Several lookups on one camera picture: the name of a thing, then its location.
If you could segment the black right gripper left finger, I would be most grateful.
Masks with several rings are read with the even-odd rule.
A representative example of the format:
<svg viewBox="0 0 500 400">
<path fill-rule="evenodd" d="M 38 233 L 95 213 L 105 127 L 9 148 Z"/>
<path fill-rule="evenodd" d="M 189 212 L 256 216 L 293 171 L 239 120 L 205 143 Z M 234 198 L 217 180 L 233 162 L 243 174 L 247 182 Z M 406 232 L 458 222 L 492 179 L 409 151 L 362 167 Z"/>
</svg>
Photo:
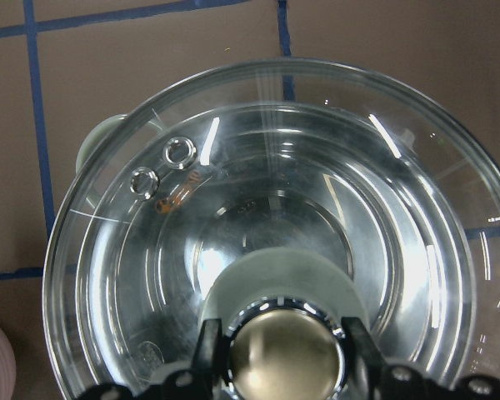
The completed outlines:
<svg viewBox="0 0 500 400">
<path fill-rule="evenodd" d="M 192 356 L 192 369 L 211 377 L 217 376 L 221 341 L 222 320 L 220 318 L 203 320 Z"/>
</svg>

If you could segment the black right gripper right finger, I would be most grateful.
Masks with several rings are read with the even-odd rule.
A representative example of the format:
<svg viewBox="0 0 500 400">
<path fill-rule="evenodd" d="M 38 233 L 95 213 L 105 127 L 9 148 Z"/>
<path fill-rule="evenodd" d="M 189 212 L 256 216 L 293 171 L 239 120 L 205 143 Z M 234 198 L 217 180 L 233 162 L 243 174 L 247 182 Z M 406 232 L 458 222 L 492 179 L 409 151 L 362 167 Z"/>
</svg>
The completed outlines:
<svg viewBox="0 0 500 400">
<path fill-rule="evenodd" d="M 367 374 L 379 375 L 386 362 L 362 320 L 359 317 L 343 317 L 342 328 L 352 343 L 356 357 L 367 369 Z"/>
</svg>

